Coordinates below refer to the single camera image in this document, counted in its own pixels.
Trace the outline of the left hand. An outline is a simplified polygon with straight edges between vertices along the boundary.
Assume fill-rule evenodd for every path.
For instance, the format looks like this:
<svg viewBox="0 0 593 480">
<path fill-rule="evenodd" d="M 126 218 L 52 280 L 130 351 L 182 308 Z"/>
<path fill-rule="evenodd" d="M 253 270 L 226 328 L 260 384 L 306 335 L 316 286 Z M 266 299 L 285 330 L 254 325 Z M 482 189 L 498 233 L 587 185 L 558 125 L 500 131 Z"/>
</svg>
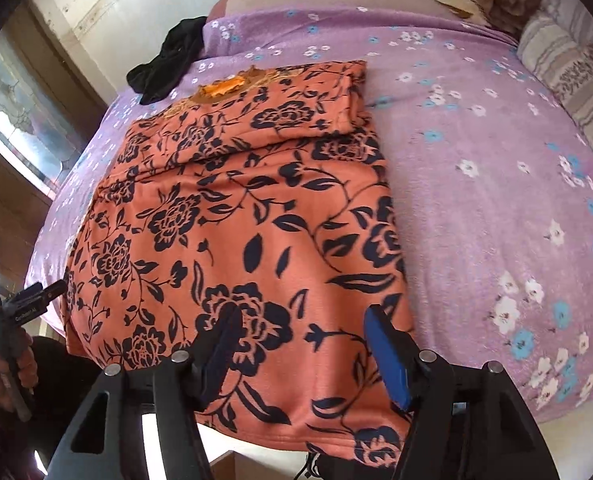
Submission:
<svg viewBox="0 0 593 480">
<path fill-rule="evenodd" d="M 31 347 L 25 348 L 16 359 L 18 371 L 13 374 L 9 363 L 0 356 L 0 408 L 12 413 L 16 410 L 11 394 L 12 376 L 19 379 L 20 385 L 33 389 L 38 383 L 37 363 Z"/>
</svg>

